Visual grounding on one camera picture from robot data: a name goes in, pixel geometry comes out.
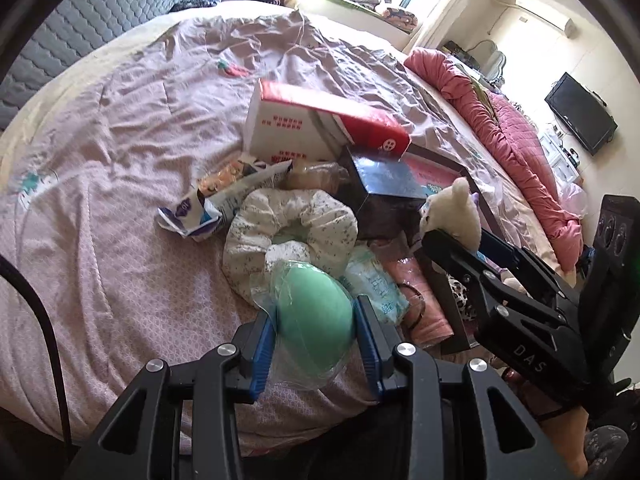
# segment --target bed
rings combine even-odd
[[[220,61],[249,75],[229,75]],[[255,317],[220,272],[224,237],[182,240],[159,229],[154,212],[240,149],[259,76],[390,111],[413,142],[469,169],[507,240],[560,271],[516,185],[403,61],[386,41],[322,17],[226,1],[126,32],[21,108],[0,137],[0,253],[49,311],[76,442],[149,359],[197,359]],[[40,329],[4,282],[0,305],[0,406],[60,436]],[[241,451],[313,438],[371,404],[354,354],[320,391],[274,386],[257,404],[239,406]],[[190,420],[187,408],[182,450],[190,446]]]

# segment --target blue gripper pad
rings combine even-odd
[[[258,396],[264,391],[269,377],[273,348],[276,343],[276,331],[271,322],[271,318],[266,316],[260,339],[255,349],[255,357],[252,368],[252,379],[249,386],[249,396],[255,402]]]
[[[369,322],[366,319],[362,306],[358,300],[353,301],[353,315],[356,324],[356,339],[362,358],[362,365],[367,376],[369,389],[377,400],[382,398],[382,367],[380,356],[373,341]]]

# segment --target red box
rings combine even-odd
[[[258,80],[244,124],[244,150],[274,163],[337,160],[345,144],[400,157],[411,139],[394,117],[369,105],[298,86]]]

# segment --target television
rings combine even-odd
[[[618,127],[606,105],[566,72],[545,101],[591,155],[611,140]]]

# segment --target white plush toy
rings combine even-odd
[[[478,214],[478,194],[469,193],[469,183],[459,177],[441,192],[430,196],[420,220],[420,238],[428,231],[442,229],[469,251],[480,248],[482,229]]]

